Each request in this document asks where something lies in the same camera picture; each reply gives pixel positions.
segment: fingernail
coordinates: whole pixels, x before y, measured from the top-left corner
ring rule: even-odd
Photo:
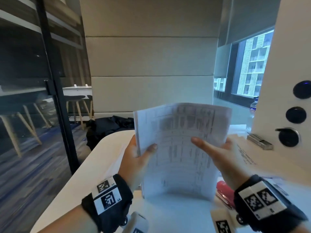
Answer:
[[[199,138],[198,137],[191,137],[191,142],[192,143],[198,143],[199,142]]]
[[[150,145],[147,150],[150,151],[150,152],[154,152],[158,149],[158,145],[157,144],[152,144]]]

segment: beige upholstered wall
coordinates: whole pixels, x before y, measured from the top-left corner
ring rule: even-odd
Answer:
[[[213,102],[222,0],[80,0],[95,117]]]

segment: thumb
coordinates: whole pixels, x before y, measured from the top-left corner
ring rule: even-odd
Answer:
[[[143,165],[146,165],[149,162],[149,159],[157,151],[157,149],[158,149],[157,144],[152,144],[147,148],[147,150],[140,157]]]
[[[192,137],[191,142],[196,145],[198,148],[207,153],[212,159],[216,158],[219,154],[218,148],[209,144],[208,142],[200,139],[199,137]]]

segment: red object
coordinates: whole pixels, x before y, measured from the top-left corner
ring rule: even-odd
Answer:
[[[219,181],[217,182],[216,185],[217,191],[218,193],[225,199],[228,201],[228,203],[231,205],[231,207],[235,208],[234,205],[234,190],[232,190],[227,183],[225,183],[224,181]]]

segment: black chair seat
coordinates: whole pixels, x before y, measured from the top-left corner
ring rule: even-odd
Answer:
[[[79,101],[85,98],[85,96],[64,96],[66,101]]]

